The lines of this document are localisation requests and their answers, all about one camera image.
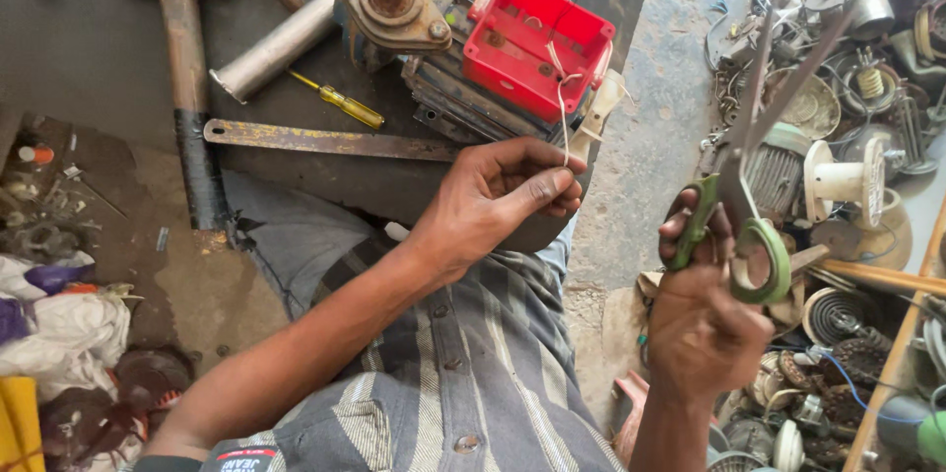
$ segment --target gray striped shirt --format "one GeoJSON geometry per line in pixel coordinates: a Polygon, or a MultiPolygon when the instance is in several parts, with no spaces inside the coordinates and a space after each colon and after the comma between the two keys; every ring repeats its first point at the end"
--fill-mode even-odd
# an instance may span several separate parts
{"type": "MultiPolygon", "coordinates": [[[[313,304],[384,253],[372,238],[313,304]]],[[[578,391],[558,282],[497,251],[408,309],[273,429],[218,444],[201,470],[622,470],[578,391]]]]}

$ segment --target yellow screwdriver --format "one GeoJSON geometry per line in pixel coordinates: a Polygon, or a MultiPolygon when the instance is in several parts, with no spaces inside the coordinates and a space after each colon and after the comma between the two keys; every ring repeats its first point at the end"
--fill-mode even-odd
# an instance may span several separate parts
{"type": "Polygon", "coordinates": [[[341,93],[335,91],[335,89],[331,86],[319,86],[312,80],[305,78],[293,69],[287,70],[289,71],[290,75],[306,83],[313,90],[318,91],[319,96],[322,97],[323,100],[337,105],[339,108],[344,110],[345,113],[361,121],[361,123],[364,123],[368,127],[372,127],[374,130],[377,130],[382,125],[384,125],[384,118],[368,106],[345,97],[341,93]]]}

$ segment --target black tape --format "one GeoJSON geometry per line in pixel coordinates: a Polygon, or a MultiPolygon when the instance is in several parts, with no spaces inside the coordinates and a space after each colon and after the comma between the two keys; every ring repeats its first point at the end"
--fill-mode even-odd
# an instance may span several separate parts
{"type": "Polygon", "coordinates": [[[194,230],[226,230],[230,209],[223,194],[223,177],[214,147],[203,139],[206,113],[177,108],[174,132],[181,154],[183,187],[187,193],[190,227],[194,230]]]}

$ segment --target man's right hand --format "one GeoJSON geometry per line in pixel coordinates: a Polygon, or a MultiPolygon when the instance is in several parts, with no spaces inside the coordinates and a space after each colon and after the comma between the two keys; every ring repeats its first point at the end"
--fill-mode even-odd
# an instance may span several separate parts
{"type": "Polygon", "coordinates": [[[467,147],[440,183],[401,250],[436,267],[437,283],[459,280],[529,215],[563,217],[581,205],[575,175],[587,166],[536,138],[467,147]]]}
{"type": "MultiPolygon", "coordinates": [[[[673,257],[689,210],[692,190],[680,195],[680,212],[660,227],[660,255],[673,257]]],[[[683,400],[711,403],[719,393],[751,382],[772,338],[772,322],[755,306],[729,293],[727,258],[732,230],[718,208],[709,221],[712,237],[693,252],[694,264],[667,273],[660,283],[649,328],[649,357],[655,381],[683,400]]]]}

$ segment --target scissor blade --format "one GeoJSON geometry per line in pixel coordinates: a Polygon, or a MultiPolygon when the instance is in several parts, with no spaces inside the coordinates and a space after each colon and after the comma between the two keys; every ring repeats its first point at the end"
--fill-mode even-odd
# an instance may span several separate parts
{"type": "Polygon", "coordinates": [[[769,52],[772,49],[772,28],[775,15],[770,9],[765,15],[762,30],[756,40],[756,55],[752,58],[749,80],[745,83],[743,98],[739,102],[739,115],[726,133],[725,143],[744,148],[749,130],[754,127],[762,101],[765,73],[768,69],[769,52]]]}
{"type": "Polygon", "coordinates": [[[837,38],[847,30],[847,26],[850,25],[853,15],[854,9],[847,8],[845,13],[841,16],[841,19],[838,19],[831,28],[821,33],[821,42],[811,50],[808,58],[788,77],[788,81],[785,82],[781,89],[778,90],[778,93],[776,93],[772,104],[765,108],[763,114],[759,116],[755,127],[750,128],[745,139],[745,147],[748,152],[751,152],[762,143],[765,136],[772,130],[772,127],[775,126],[775,123],[778,122],[781,115],[788,109],[789,104],[795,100],[795,96],[798,95],[798,91],[801,87],[808,82],[808,79],[811,78],[814,72],[821,67],[821,63],[824,62],[825,58],[834,50],[834,44],[837,43],[837,38]]]}

